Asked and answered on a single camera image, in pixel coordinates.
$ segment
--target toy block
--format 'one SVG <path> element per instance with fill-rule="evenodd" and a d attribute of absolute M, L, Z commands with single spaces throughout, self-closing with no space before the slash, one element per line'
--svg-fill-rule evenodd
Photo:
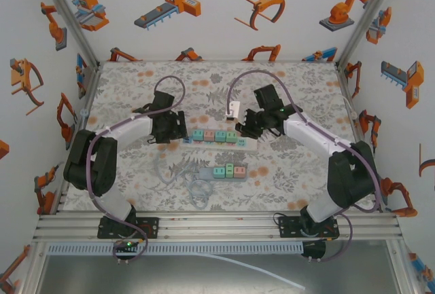
<path fill-rule="evenodd" d="M 226 133 L 226 142 L 227 143 L 236 143 L 237 142 L 237 134 L 236 132 L 227 132 Z"/>
<path fill-rule="evenodd" d="M 234 177 L 234 165 L 228 163 L 225 165 L 225 177 L 227 179 L 232 179 Z"/>
<path fill-rule="evenodd" d="M 194 141 L 203 141 L 204 140 L 204 130 L 195 130 L 193 132 L 193 140 Z"/>
<path fill-rule="evenodd" d="M 224 167 L 215 167 L 213 169 L 213 177 L 215 179 L 225 179 L 225 168 Z"/>
<path fill-rule="evenodd" d="M 0 159 L 9 153 L 9 145 L 0 140 Z"/>
<path fill-rule="evenodd" d="M 246 147 L 246 143 L 247 143 L 247 141 L 244 138 L 237 139 L 237 146 L 238 147 Z"/>
<path fill-rule="evenodd" d="M 246 168 L 244 167 L 234 167 L 234 178 L 244 179 L 246 176 Z"/>
<path fill-rule="evenodd" d="M 212 130 L 204 130 L 204 141 L 214 141 L 215 132 Z"/>
<path fill-rule="evenodd" d="M 226 132 L 225 131 L 215 132 L 215 141 L 217 143 L 224 143 L 225 140 L 226 140 Z"/>

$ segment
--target green block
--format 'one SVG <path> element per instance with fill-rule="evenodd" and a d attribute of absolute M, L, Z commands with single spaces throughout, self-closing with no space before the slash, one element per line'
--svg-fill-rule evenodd
<path fill-rule="evenodd" d="M 225 179 L 225 168 L 224 167 L 215 167 L 213 169 L 213 177 L 215 179 Z"/>
<path fill-rule="evenodd" d="M 204 140 L 204 130 L 194 130 L 194 132 L 193 132 L 193 140 L 195 140 L 195 141 L 203 141 Z"/>
<path fill-rule="evenodd" d="M 226 142 L 227 143 L 236 143 L 237 142 L 236 132 L 228 131 L 226 133 Z"/>
<path fill-rule="evenodd" d="M 226 132 L 225 131 L 216 131 L 215 132 L 215 141 L 217 143 L 224 143 L 226 140 Z"/>
<path fill-rule="evenodd" d="M 228 163 L 225 165 L 225 177 L 227 179 L 232 179 L 234 177 L 234 165 Z"/>

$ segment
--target floral patterned tablecloth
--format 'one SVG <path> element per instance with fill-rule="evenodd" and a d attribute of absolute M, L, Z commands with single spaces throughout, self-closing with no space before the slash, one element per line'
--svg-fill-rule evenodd
<path fill-rule="evenodd" d="M 87 129 L 98 130 L 127 118 L 133 108 L 152 101 L 154 85 L 160 78 L 176 75 L 187 88 L 186 97 L 176 111 L 185 111 L 188 128 L 234 130 L 234 123 L 226 122 L 224 115 L 228 87 L 235 77 L 252 69 L 264 69 L 282 78 L 296 104 L 307 114 L 333 133 L 354 140 L 344 101 L 335 98 L 341 89 L 332 63 L 107 62 L 103 65 Z M 288 103 L 276 81 L 261 74 L 242 78 L 232 99 L 257 111 L 253 90 L 270 83 L 276 86 L 283 102 Z M 172 79 L 163 81 L 159 89 L 175 96 L 175 101 L 182 93 Z M 166 180 L 190 162 L 195 168 L 227 162 L 247 165 L 246 182 L 214 183 L 205 210 L 298 210 L 326 188 L 327 161 L 286 136 L 276 139 L 265 132 L 258 152 L 192 151 L 180 148 L 178 142 L 149 145 L 148 139 L 139 139 L 118 154 L 115 186 L 137 210 L 195 210 L 183 178 L 170 185 L 159 181 L 156 164 Z M 370 205 L 370 199 L 363 204 Z M 63 210 L 94 209 L 86 191 L 69 187 Z"/>

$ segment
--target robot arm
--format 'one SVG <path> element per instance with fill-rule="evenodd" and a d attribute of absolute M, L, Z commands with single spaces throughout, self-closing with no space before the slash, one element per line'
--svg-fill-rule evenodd
<path fill-rule="evenodd" d="M 159 91 L 155 91 L 154 96 L 153 103 L 133 111 L 133 113 L 148 113 L 147 116 L 133 115 L 131 121 L 121 122 L 120 126 L 113 130 L 109 129 L 109 132 L 98 138 L 92 149 L 90 180 L 95 200 L 112 216 L 133 224 L 135 223 L 134 207 L 125 200 L 118 187 L 113 186 L 116 179 L 117 153 L 144 136 L 154 136 L 153 143 L 169 143 L 170 140 L 187 137 L 183 111 L 178 114 L 172 111 L 151 113 L 172 107 L 174 97 Z M 99 131 L 80 130 L 74 138 L 63 176 L 77 189 L 87 189 L 86 158 L 91 141 L 99 133 Z M 126 227 L 118 235 L 129 236 L 133 231 Z"/>
<path fill-rule="evenodd" d="M 263 111 L 248 109 L 245 117 L 241 118 L 240 103 L 230 103 L 227 119 L 237 117 L 239 121 L 244 121 L 244 124 L 239 122 L 236 125 L 241 136 L 258 139 L 264 129 L 276 129 L 278 135 L 296 139 L 320 157 L 328 159 L 327 190 L 300 212 L 300 227 L 304 234 L 317 234 L 335 214 L 373 193 L 375 184 L 367 168 L 352 153 L 338 145 L 340 143 L 356 151 L 377 175 L 368 144 L 364 141 L 350 143 L 316 124 L 306 114 L 302 113 L 302 118 L 296 114 L 293 106 L 283 106 L 273 85 L 257 89 L 254 94 Z"/>

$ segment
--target light blue block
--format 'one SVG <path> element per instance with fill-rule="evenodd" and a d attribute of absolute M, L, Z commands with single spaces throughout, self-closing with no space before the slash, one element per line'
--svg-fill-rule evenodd
<path fill-rule="evenodd" d="M 237 139 L 237 147 L 246 147 L 247 141 L 244 138 Z"/>
<path fill-rule="evenodd" d="M 215 132 L 215 141 L 217 143 L 224 143 L 226 141 L 226 132 L 225 131 L 216 131 Z"/>
<path fill-rule="evenodd" d="M 194 141 L 203 141 L 204 140 L 204 130 L 194 130 L 193 140 Z"/>
<path fill-rule="evenodd" d="M 224 167 L 215 167 L 213 169 L 213 177 L 215 179 L 225 179 L 225 168 Z"/>

